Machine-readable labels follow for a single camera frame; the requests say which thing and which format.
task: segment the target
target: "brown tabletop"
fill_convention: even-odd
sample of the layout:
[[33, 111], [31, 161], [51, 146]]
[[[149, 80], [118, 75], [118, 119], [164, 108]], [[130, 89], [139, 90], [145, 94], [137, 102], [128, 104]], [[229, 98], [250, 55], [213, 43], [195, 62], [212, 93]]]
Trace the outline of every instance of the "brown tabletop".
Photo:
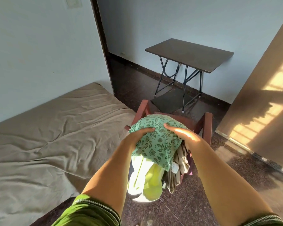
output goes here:
[[207, 73], [211, 73], [234, 54], [173, 38], [149, 47], [145, 51]]

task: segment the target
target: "brown wooden door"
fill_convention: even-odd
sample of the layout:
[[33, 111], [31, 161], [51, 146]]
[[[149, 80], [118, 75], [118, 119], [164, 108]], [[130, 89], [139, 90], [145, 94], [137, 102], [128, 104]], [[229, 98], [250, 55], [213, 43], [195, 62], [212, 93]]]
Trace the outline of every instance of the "brown wooden door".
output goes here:
[[216, 131], [283, 166], [283, 25]]

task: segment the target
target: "floor mat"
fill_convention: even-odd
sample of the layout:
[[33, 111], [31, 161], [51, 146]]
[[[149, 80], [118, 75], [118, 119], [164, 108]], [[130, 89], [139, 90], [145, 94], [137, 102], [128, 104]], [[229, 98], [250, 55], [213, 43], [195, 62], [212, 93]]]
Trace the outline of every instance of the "floor mat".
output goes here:
[[[193, 98], [187, 93], [184, 96], [185, 105]], [[175, 88], [151, 100], [162, 113], [171, 113], [182, 108], [183, 90]]]

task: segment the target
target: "floral print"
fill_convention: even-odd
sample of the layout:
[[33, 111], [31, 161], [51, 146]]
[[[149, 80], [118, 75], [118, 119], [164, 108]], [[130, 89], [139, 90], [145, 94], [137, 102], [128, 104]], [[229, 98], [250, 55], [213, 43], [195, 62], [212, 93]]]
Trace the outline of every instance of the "floral print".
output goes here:
[[181, 144], [182, 139], [166, 129], [164, 123], [174, 127], [186, 128], [182, 123], [169, 116], [152, 114], [132, 125], [129, 133], [146, 127], [154, 127], [155, 131], [147, 133], [137, 142], [136, 149], [132, 155], [150, 159], [168, 171], [173, 160], [174, 152]]

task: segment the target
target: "person's left hand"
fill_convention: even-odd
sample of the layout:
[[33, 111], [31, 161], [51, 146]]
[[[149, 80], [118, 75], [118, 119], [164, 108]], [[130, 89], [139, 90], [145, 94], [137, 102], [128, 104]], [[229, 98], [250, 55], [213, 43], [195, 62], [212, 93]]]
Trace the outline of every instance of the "person's left hand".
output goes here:
[[143, 128], [136, 132], [132, 132], [123, 139], [123, 144], [127, 145], [132, 152], [135, 150], [136, 143], [148, 132], [153, 132], [155, 128]]

